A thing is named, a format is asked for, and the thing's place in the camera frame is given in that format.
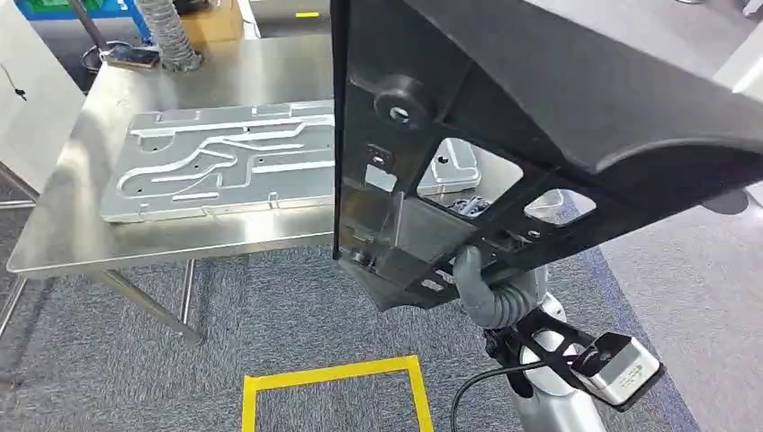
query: flexible hose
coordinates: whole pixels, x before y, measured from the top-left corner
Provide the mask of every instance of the flexible hose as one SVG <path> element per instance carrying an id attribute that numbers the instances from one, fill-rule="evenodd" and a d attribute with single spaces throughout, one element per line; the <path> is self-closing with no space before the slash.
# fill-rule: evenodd
<path id="1" fill-rule="evenodd" d="M 513 326 L 538 306 L 546 294 L 545 266 L 518 274 L 489 287 L 482 280 L 482 257 L 474 246 L 465 247 L 453 266 L 453 279 L 463 307 L 472 321 L 485 329 Z"/>
<path id="2" fill-rule="evenodd" d="M 154 42 L 162 66 L 173 72 L 190 72 L 202 65 L 202 56 L 191 48 L 172 0 L 135 0 Z"/>

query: cardboard box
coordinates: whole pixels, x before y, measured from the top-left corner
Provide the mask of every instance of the cardboard box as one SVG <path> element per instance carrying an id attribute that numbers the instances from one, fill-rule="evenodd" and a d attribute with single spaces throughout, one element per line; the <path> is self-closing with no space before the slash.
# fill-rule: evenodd
<path id="1" fill-rule="evenodd" d="M 205 11 L 180 17 L 191 44 L 241 39 L 244 22 L 238 0 L 210 0 L 210 3 Z"/>

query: rectangular cutout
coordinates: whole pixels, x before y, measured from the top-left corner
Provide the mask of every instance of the rectangular cutout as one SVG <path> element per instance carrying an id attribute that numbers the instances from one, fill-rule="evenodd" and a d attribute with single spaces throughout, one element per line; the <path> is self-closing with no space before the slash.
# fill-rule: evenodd
<path id="1" fill-rule="evenodd" d="M 523 176 L 519 165 L 457 138 L 445 138 L 418 186 L 418 196 L 473 219 Z M 441 186 L 425 188 L 433 177 Z"/>

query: square hole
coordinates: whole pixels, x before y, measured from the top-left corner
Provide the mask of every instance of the square hole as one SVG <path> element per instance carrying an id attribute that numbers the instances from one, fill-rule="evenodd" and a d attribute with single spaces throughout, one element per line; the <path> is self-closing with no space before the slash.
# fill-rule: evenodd
<path id="1" fill-rule="evenodd" d="M 571 200 L 573 205 L 563 205 L 565 197 Z M 582 218 L 594 209 L 596 203 L 586 195 L 569 189 L 551 189 L 527 204 L 525 215 L 561 227 Z"/>
<path id="2" fill-rule="evenodd" d="M 484 213 L 523 176 L 519 165 L 457 138 L 446 138 L 418 184 L 418 196 L 468 218 Z"/>

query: table leg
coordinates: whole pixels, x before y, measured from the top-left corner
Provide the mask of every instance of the table leg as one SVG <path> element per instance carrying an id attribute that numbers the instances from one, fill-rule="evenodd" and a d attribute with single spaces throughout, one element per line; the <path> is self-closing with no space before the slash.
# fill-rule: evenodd
<path id="1" fill-rule="evenodd" d="M 23 276 L 16 277 L 15 282 L 13 282 L 11 292 L 8 294 L 8 301 L 3 307 L 2 315 L 0 315 L 0 320 L 2 320 L 0 321 L 0 338 L 3 337 L 5 328 L 8 327 L 8 321 L 11 320 L 13 311 L 16 310 L 16 305 L 19 304 L 19 299 L 22 296 L 24 288 L 26 288 L 26 282 L 27 279 Z"/>
<path id="2" fill-rule="evenodd" d="M 202 337 L 192 328 L 183 324 L 175 315 L 164 306 L 152 299 L 148 294 L 142 292 L 140 288 L 133 285 L 123 275 L 114 270 L 105 270 L 101 273 L 90 274 L 96 281 L 103 282 L 128 299 L 136 302 L 143 310 L 150 313 L 157 320 L 169 326 L 172 330 L 181 333 L 184 338 L 193 345 L 199 345 Z"/>
<path id="3" fill-rule="evenodd" d="M 185 274 L 183 275 L 183 308 L 180 312 L 180 320 L 188 324 L 188 311 L 191 309 L 191 287 L 193 286 L 193 270 L 196 260 L 189 259 L 185 262 Z"/>

